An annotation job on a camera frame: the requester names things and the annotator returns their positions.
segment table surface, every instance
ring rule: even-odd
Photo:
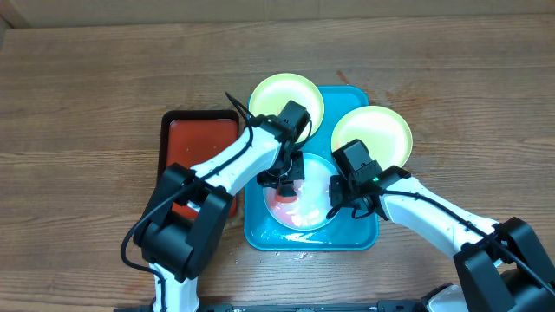
[[[149,303],[120,243],[154,187],[160,119],[231,108],[269,75],[352,84],[412,128],[406,169],[555,256],[555,16],[9,30],[0,55],[0,310]],[[451,259],[381,222],[366,251],[263,252],[228,226],[206,302],[375,302],[456,282]],[[140,251],[132,248],[133,259]]]

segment black cable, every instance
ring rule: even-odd
[[[243,110],[245,110],[245,112],[247,112],[248,114],[252,115],[251,112],[249,112],[248,109],[246,109],[246,107],[243,106],[243,104],[241,104],[237,99],[233,98],[227,92],[225,93],[225,95],[227,96],[229,101],[233,104],[233,106],[238,110],[241,117],[245,120],[246,127],[249,130],[249,140],[247,141],[245,146],[239,152],[237,152],[235,155],[233,155],[233,157],[229,158],[226,162],[224,162],[222,165],[217,166],[216,168],[214,168],[214,170],[210,171],[206,175],[202,176],[201,178],[196,179],[190,185],[182,186],[172,196],[166,198],[164,201],[162,201],[160,204],[158,204],[156,207],[154,207],[145,217],[143,217],[139,221],[137,221],[137,223],[127,232],[126,236],[123,238],[123,241],[121,242],[120,257],[121,257],[121,261],[125,265],[127,265],[130,268],[136,269],[136,270],[152,273],[152,274],[156,275],[156,277],[158,277],[159,284],[160,284],[160,287],[161,287],[161,293],[160,293],[161,312],[166,312],[167,311],[167,307],[166,307],[166,279],[164,279],[164,276],[157,270],[153,270],[153,269],[151,269],[147,266],[139,265],[137,263],[132,263],[127,258],[127,254],[126,254],[127,245],[129,244],[129,241],[131,240],[131,237],[134,235],[134,233],[137,231],[137,229],[141,225],[143,225],[146,221],[148,221],[148,219],[150,217],[152,217],[153,214],[156,213],[161,207],[163,207],[164,205],[166,205],[170,202],[173,202],[179,196],[183,195],[186,192],[191,191],[194,187],[199,185],[201,182],[205,181],[206,179],[209,179],[210,177],[212,177],[215,174],[218,174],[224,168],[229,166],[233,161],[235,161],[239,157],[241,157],[252,146],[252,140],[253,140],[253,137],[254,137],[254,133],[252,131],[252,125],[247,120],[246,115],[243,112]]]
[[[235,106],[235,108],[237,110],[239,110],[237,108],[237,106],[241,107],[249,116],[251,116],[252,118],[254,118],[254,115],[249,111],[249,109],[247,107],[245,107],[245,105],[243,105],[240,101],[237,101],[237,99],[235,99],[234,97],[230,96],[227,92],[225,92],[225,95],[227,96],[227,98],[229,99],[229,101],[231,101],[232,103],[235,102],[235,104],[233,104],[233,106]]]
[[[298,143],[295,145],[295,148],[294,148],[295,151],[300,150],[306,144],[306,142],[308,142],[311,133],[312,133],[312,119],[310,119],[309,117],[309,135],[301,143]]]
[[[507,247],[505,247],[505,245],[503,245],[503,244],[499,243],[498,241],[496,241],[495,239],[493,239],[493,237],[491,237],[490,235],[486,234],[484,231],[477,228],[470,221],[465,220],[463,217],[461,217],[458,214],[452,212],[445,205],[442,205],[441,203],[439,203],[438,201],[436,201],[432,198],[421,195],[420,193],[411,193],[411,192],[402,192],[402,191],[389,191],[389,190],[382,190],[381,192],[375,192],[375,193],[366,193],[366,194],[363,194],[363,195],[360,195],[360,196],[356,196],[355,198],[345,200],[339,205],[335,205],[328,212],[328,215],[326,216],[326,218],[332,218],[333,216],[335,216],[337,214],[337,212],[341,209],[342,206],[352,202],[353,200],[356,200],[356,199],[359,199],[359,198],[362,198],[362,197],[366,197],[366,196],[376,196],[376,195],[377,196],[381,196],[381,195],[406,196],[406,197],[420,199],[420,200],[423,200],[425,202],[428,202],[428,203],[434,205],[435,207],[439,208],[441,211],[443,211],[447,215],[449,215],[451,218],[453,218],[453,219],[457,220],[459,223],[465,225],[470,231],[473,231],[474,233],[476,233],[476,234],[482,236],[483,238],[485,238],[486,240],[488,240],[495,249],[502,252],[505,256],[507,256],[511,260],[513,260],[532,280],[534,280],[537,284],[539,284],[543,288],[545,288],[545,290],[551,296],[555,297],[555,290],[553,290],[553,288],[548,283],[544,282],[541,279],[541,277],[539,277],[538,274],[536,274],[536,272],[534,272],[532,269],[530,269],[530,267],[528,265],[526,265],[526,263],[524,263],[524,261],[522,261],[519,257],[517,257],[515,254],[513,254],[509,249],[507,249]],[[351,217],[355,218],[356,210],[357,210],[357,207],[355,207],[353,209],[353,213],[351,214]],[[368,213],[365,213],[364,216],[370,215],[371,213],[372,212],[369,211]]]

